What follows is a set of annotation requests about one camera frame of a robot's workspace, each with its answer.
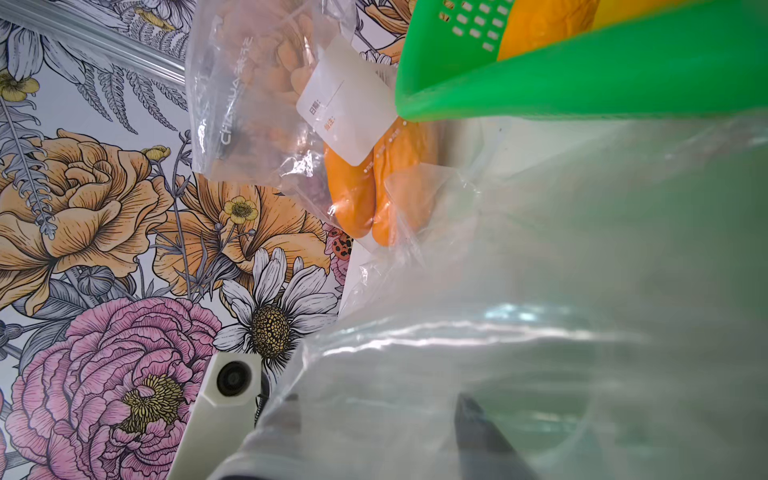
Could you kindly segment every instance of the white daisy illustration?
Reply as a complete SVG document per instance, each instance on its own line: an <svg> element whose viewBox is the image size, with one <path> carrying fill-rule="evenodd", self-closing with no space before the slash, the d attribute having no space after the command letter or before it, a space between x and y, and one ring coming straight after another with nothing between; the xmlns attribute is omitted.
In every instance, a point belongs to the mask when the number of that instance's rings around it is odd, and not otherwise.
<svg viewBox="0 0 768 480"><path fill-rule="evenodd" d="M299 340L336 321L328 313L338 303L333 293L320 293L326 271L317 265L304 268L301 257L293 263L293 277L277 299L286 277L286 256L282 249L259 249L253 262L254 291L234 280L224 280L221 292L237 323L226 326L214 339L214 346L226 352L259 353L263 371L274 384Z"/></svg>

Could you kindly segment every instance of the white label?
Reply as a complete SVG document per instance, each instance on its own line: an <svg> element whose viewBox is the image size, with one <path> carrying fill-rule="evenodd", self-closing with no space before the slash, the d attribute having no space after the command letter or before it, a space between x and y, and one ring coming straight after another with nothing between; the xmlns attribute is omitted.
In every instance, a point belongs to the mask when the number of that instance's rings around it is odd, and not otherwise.
<svg viewBox="0 0 768 480"><path fill-rule="evenodd" d="M296 109L354 167L397 119L394 92L341 35L323 52Z"/></svg>

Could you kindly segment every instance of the dark object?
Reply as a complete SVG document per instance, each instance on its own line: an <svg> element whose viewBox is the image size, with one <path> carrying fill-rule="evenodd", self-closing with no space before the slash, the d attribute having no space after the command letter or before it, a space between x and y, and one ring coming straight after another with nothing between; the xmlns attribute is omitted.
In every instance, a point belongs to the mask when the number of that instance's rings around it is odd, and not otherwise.
<svg viewBox="0 0 768 480"><path fill-rule="evenodd" d="M471 396L458 395L454 425L464 480L536 480L533 470Z"/></svg>
<svg viewBox="0 0 768 480"><path fill-rule="evenodd" d="M250 385L250 368L242 362L229 362L219 371L216 387L223 396L235 396L245 392Z"/></svg>

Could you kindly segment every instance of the ladybug illustration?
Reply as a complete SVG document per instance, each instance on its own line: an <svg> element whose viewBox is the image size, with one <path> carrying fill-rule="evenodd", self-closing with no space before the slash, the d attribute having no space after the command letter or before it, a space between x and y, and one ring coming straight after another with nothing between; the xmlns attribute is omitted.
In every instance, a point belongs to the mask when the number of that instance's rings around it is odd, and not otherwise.
<svg viewBox="0 0 768 480"><path fill-rule="evenodd" d="M341 235L333 240L331 248L333 248L333 253L337 258L347 260L352 254L352 239L346 233L341 232Z"/></svg>

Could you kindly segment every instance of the white device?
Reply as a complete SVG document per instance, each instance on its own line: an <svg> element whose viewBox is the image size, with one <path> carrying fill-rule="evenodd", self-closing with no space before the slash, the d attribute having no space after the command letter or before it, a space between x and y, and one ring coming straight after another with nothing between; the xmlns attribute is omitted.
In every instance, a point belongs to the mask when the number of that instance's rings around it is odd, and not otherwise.
<svg viewBox="0 0 768 480"><path fill-rule="evenodd" d="M202 480L235 453L253 430L260 393L261 356L214 354L167 480Z"/></svg>

